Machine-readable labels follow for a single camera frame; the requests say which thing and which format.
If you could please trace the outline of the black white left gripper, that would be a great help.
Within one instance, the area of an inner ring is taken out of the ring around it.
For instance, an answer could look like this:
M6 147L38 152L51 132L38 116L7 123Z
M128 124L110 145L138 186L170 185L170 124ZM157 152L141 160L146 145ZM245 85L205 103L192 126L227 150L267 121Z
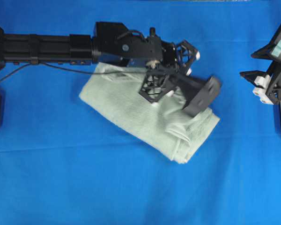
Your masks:
M199 50L186 40L174 45L163 41L155 28L150 28L149 36L144 39L147 72L138 93L149 103L157 103L166 94L177 90L176 80L172 76L177 67L182 74L190 75L192 64L199 59Z

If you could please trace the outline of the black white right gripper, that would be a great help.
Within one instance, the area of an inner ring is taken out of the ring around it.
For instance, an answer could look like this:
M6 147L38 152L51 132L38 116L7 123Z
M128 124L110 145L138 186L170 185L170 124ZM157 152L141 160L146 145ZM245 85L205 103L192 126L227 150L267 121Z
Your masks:
M267 71L243 71L240 75L252 83L253 93L264 104L275 105L281 101L281 25L270 42L251 54L254 59L270 60Z

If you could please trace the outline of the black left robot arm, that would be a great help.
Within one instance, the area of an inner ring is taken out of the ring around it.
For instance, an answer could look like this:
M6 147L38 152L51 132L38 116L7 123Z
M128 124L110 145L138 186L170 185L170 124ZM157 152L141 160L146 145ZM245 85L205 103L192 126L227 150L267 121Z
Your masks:
M6 34L0 27L0 70L8 62L31 65L101 62L118 67L144 67L147 72L139 94L151 103L177 89L186 100L199 92L204 83L187 75L197 52L186 41L179 44L162 41L154 28L145 37L119 22L97 22L92 36Z

